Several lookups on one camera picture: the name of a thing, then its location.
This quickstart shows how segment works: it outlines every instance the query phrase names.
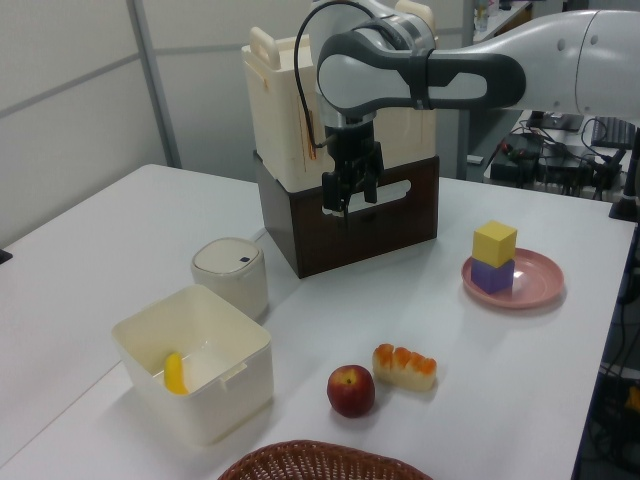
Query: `pink plate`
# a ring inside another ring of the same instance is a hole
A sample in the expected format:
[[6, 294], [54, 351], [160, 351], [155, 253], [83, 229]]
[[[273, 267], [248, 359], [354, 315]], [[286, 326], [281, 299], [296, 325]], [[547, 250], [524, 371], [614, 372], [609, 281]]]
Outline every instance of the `pink plate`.
[[478, 300], [505, 308], [532, 308], [554, 300], [564, 286], [564, 275], [555, 262], [532, 252], [516, 248], [513, 288], [488, 294], [471, 281], [471, 257], [462, 266], [462, 280], [467, 292]]

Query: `cream plastic container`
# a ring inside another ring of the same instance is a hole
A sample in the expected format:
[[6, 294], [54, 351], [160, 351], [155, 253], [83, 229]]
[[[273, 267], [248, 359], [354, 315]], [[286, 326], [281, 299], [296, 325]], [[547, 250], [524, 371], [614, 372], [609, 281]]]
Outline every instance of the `cream plastic container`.
[[[422, 17], [435, 31], [431, 11], [424, 5], [401, 0], [396, 9]], [[275, 40], [254, 27], [249, 45], [242, 48], [256, 151], [271, 176], [289, 193], [319, 187], [322, 173], [334, 170], [326, 148], [311, 148], [293, 71], [294, 44], [295, 38]], [[308, 35], [302, 37], [298, 53], [302, 90], [319, 143], [325, 135], [316, 103], [316, 68], [311, 61]], [[436, 154], [434, 110], [384, 108], [378, 111], [374, 129], [385, 168]]]
[[217, 293], [253, 320], [269, 302], [264, 253], [243, 238], [219, 238], [193, 256], [196, 283]]
[[[135, 389], [176, 436], [207, 445], [273, 395], [271, 336], [202, 285], [161, 300], [112, 330]], [[164, 362], [179, 352], [190, 392], [164, 386]]]

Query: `toy apple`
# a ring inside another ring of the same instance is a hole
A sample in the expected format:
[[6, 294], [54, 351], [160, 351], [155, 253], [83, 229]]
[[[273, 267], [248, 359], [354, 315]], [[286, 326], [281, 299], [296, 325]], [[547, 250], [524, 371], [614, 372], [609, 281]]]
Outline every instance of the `toy apple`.
[[376, 387], [369, 370], [360, 365], [344, 365], [329, 376], [327, 396], [336, 412], [355, 418], [371, 410]]

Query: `stacked cubes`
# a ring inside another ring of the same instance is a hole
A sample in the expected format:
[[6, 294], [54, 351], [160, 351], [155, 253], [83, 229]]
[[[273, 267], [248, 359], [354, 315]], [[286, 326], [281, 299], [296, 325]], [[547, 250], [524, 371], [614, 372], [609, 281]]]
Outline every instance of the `stacked cubes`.
[[513, 286], [517, 233], [492, 220], [473, 234], [471, 280], [488, 294]]

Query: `brown wooden box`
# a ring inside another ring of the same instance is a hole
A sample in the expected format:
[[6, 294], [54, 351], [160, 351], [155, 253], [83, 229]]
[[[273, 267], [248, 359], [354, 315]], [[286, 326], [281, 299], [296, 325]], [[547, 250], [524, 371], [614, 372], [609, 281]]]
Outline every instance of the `brown wooden box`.
[[322, 188], [287, 192], [255, 155], [264, 224], [299, 278], [315, 275], [435, 238], [438, 233], [439, 158], [385, 170], [379, 185], [409, 180], [407, 195], [349, 213], [322, 212]]

